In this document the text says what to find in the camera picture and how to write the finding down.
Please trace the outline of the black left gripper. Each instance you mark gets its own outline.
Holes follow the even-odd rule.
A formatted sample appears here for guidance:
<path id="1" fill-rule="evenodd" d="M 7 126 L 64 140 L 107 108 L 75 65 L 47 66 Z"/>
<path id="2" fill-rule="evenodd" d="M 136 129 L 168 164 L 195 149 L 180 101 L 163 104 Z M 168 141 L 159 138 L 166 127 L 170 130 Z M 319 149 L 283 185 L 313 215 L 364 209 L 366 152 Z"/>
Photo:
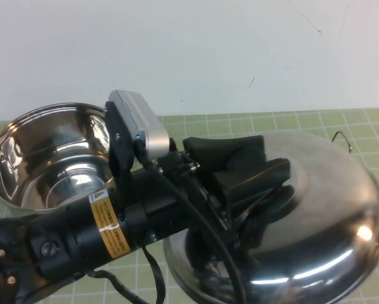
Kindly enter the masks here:
<path id="1" fill-rule="evenodd" d="M 238 240 L 217 213 L 218 200 L 236 203 L 277 189 L 290 178 L 290 161 L 266 161 L 262 136 L 183 140 L 186 152 L 170 151 L 142 168 L 122 172 L 124 232 L 131 247 L 143 248 L 187 228 L 194 228 L 209 248 L 232 252 Z M 193 160 L 199 169 L 190 168 Z M 214 173 L 214 195 L 207 194 L 198 172 Z"/>

